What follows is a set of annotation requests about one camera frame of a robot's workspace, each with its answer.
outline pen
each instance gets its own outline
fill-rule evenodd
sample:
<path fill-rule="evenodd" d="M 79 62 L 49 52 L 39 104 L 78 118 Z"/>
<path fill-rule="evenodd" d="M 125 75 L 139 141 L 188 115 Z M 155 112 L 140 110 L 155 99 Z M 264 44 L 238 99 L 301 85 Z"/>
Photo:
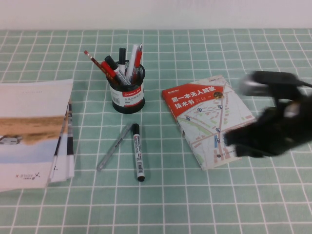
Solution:
<path fill-rule="evenodd" d="M 133 68 L 132 77 L 130 80 L 131 83 L 134 83 L 136 81 L 136 78 L 137 78 L 137 73 L 138 73 L 138 69 L 140 67 L 140 62 L 141 62 L 141 57 L 142 57 L 142 49 L 143 49 L 143 46 L 141 44 L 137 50 L 137 53 L 136 53 L 135 66 Z"/>
<path fill-rule="evenodd" d="M 126 73 L 126 78 L 129 81 L 131 80 L 133 68 L 135 66 L 137 49 L 138 49 L 138 45 L 134 44 L 133 47 L 132 47 L 132 53 L 131 53 L 131 57 L 130 57 L 130 60 L 129 60 L 129 65 L 128 65 L 128 69 L 127 69 L 127 73 Z"/>
<path fill-rule="evenodd" d="M 135 145 L 137 180 L 139 182 L 143 182 L 145 180 L 145 175 L 144 175 L 144 170 L 143 170 L 140 127 L 137 123 L 134 123 L 132 125 L 132 131 L 133 131 L 133 140 L 134 140 L 134 145 Z"/>
<path fill-rule="evenodd" d="M 119 65 L 120 70 L 125 74 L 126 68 L 126 48 L 119 48 Z"/>
<path fill-rule="evenodd" d="M 112 74 L 109 74 L 94 57 L 92 57 L 88 51 L 84 51 L 84 53 L 89 57 L 89 59 L 110 79 L 113 83 L 116 83 L 114 76 Z"/>
<path fill-rule="evenodd" d="M 129 85 L 131 84 L 130 81 L 125 77 L 125 75 L 122 73 L 122 71 L 119 69 L 113 58 L 109 55 L 105 58 L 105 61 L 108 63 L 108 65 L 113 69 L 113 71 L 116 73 L 118 79 L 123 85 Z"/>
<path fill-rule="evenodd" d="M 125 138 L 125 136 L 127 135 L 127 133 L 130 131 L 130 129 L 132 128 L 132 124 L 129 124 L 125 127 L 125 129 L 121 132 L 119 138 L 115 141 L 115 143 L 113 144 L 112 148 L 110 149 L 110 151 L 107 153 L 107 155 L 103 158 L 102 162 L 97 166 L 97 170 L 101 171 L 103 169 L 103 167 L 105 166 L 105 164 L 107 163 L 107 161 L 109 160 L 109 158 L 113 155 L 114 151 L 116 150 L 116 148 L 118 147 L 118 145 L 122 142 L 122 140 Z"/>

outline pen holder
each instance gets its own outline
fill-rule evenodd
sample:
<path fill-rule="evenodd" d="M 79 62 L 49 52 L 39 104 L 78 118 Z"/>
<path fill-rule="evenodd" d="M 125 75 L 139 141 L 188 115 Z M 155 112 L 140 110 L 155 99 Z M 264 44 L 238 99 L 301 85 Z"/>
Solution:
<path fill-rule="evenodd" d="M 125 72 L 129 65 L 129 60 L 126 60 Z M 144 104 L 144 85 L 145 69 L 140 64 L 135 82 L 130 85 L 116 85 L 112 83 L 107 77 L 110 85 L 113 108 L 123 114 L 132 114 L 140 111 Z"/>

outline silver pen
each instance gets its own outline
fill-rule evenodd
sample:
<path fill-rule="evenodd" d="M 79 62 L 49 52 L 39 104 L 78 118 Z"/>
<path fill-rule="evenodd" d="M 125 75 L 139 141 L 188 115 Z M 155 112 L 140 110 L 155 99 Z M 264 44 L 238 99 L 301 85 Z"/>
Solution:
<path fill-rule="evenodd" d="M 114 151 L 116 150 L 116 148 L 119 146 L 119 144 L 122 142 L 122 140 L 125 138 L 125 136 L 127 135 L 127 133 L 131 130 L 133 124 L 128 124 L 125 129 L 121 132 L 120 137 L 115 141 L 115 143 L 113 144 L 112 148 L 110 149 L 110 151 L 107 153 L 107 155 L 105 155 L 105 157 L 103 158 L 102 162 L 97 166 L 97 170 L 101 171 L 103 169 L 103 167 L 105 166 L 105 164 L 107 163 L 107 161 L 109 160 L 109 158 L 113 155 Z"/>

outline blurred black object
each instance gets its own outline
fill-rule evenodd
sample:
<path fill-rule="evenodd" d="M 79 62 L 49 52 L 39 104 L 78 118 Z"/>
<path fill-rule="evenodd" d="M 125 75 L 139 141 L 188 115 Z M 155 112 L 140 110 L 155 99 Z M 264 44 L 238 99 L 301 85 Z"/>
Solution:
<path fill-rule="evenodd" d="M 312 96 L 298 87 L 309 86 L 291 73 L 255 71 L 243 79 L 246 96 L 272 97 L 275 107 L 264 110 L 256 122 L 224 135 L 237 156 L 278 156 L 312 140 Z"/>

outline table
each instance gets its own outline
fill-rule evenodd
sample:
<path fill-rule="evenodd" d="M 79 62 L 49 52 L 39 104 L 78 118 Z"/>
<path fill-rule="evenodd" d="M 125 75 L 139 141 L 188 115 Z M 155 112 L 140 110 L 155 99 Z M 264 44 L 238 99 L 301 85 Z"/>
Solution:
<path fill-rule="evenodd" d="M 146 103 L 117 113 L 98 61 L 143 43 Z M 311 146 L 202 171 L 161 90 L 223 75 L 232 87 L 262 69 L 311 82 L 311 29 L 0 31 L 1 82 L 74 78 L 75 177 L 0 194 L 0 234 L 297 234 L 312 229 Z M 242 97 L 254 115 L 268 98 Z M 123 126 L 142 126 L 146 180 L 136 180 L 131 134 L 102 172 Z"/>

